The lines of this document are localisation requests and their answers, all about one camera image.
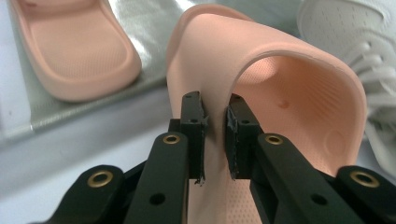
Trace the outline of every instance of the white shoe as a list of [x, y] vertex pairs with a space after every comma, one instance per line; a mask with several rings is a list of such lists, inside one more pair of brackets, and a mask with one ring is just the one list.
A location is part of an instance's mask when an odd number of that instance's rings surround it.
[[381, 167], [396, 177], [396, 1], [305, 0], [302, 38], [347, 63], [367, 96], [365, 132]]

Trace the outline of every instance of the slide sandal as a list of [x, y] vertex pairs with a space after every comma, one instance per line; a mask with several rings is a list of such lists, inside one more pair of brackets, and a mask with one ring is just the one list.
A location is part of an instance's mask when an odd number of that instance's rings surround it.
[[35, 74], [54, 97], [82, 102], [133, 82], [141, 61], [102, 0], [11, 1]]
[[302, 38], [343, 60], [365, 89], [365, 133], [379, 165], [396, 177], [396, 1], [304, 0]]
[[232, 181], [224, 149], [232, 93], [267, 133], [288, 137], [319, 170], [354, 164], [366, 116], [362, 85], [332, 55], [227, 7], [200, 5], [180, 18], [167, 49], [175, 118], [183, 94], [201, 93], [209, 116], [205, 177], [190, 184], [190, 223], [261, 223], [248, 181]]

